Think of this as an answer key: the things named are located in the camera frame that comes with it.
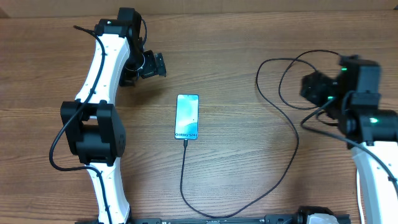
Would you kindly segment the Samsung Galaxy smartphone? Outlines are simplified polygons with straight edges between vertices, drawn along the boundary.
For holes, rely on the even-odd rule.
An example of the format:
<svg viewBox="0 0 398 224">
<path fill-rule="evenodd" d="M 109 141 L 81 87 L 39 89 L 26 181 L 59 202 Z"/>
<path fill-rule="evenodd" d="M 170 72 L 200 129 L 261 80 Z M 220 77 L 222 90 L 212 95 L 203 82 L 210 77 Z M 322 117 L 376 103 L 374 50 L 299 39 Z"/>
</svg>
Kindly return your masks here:
<svg viewBox="0 0 398 224">
<path fill-rule="evenodd" d="M 198 138 L 198 95 L 177 95 L 175 115 L 175 139 Z"/>
</svg>

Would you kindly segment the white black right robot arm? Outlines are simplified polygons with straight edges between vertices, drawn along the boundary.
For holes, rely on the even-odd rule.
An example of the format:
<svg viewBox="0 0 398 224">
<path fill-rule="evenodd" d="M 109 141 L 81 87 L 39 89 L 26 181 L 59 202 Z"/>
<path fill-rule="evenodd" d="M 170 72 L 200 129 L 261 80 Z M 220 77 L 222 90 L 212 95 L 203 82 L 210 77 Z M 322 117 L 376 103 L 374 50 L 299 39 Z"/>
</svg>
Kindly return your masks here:
<svg viewBox="0 0 398 224">
<path fill-rule="evenodd" d="M 340 73 L 313 72 L 302 78 L 300 94 L 338 122 L 352 153 L 368 223 L 397 223 L 397 113 L 379 108 L 381 66 L 357 55 L 342 56 Z"/>
</svg>

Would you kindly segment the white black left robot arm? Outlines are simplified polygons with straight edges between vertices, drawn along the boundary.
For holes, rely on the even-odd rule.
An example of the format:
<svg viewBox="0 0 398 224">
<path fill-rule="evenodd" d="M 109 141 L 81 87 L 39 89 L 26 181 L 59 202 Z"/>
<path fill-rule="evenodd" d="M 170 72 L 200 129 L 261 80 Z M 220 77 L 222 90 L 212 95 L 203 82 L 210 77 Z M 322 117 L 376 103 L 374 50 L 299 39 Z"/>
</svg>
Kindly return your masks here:
<svg viewBox="0 0 398 224">
<path fill-rule="evenodd" d="M 54 143 L 66 135 L 71 153 L 80 161 L 77 170 L 88 171 L 99 208 L 95 223 L 133 222 L 121 177 L 127 137 L 116 111 L 116 93 L 120 86 L 167 74 L 162 54 L 144 49 L 144 27 L 135 9 L 122 7 L 116 19 L 101 19 L 86 30 L 96 40 L 93 61 L 75 99 L 60 108 L 63 127 Z"/>
</svg>

